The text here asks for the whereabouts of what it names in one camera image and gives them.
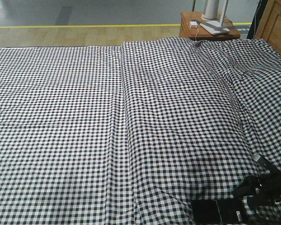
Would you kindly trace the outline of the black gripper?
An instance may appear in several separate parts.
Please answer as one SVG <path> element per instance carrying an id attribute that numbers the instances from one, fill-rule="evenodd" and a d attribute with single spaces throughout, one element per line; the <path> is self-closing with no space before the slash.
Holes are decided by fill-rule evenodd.
<path id="1" fill-rule="evenodd" d="M 247 197 L 247 204 L 251 210 L 259 206 L 274 206 L 281 201 L 281 170 L 270 164 L 265 166 L 269 174 L 247 176 L 233 191 L 234 198 Z"/>

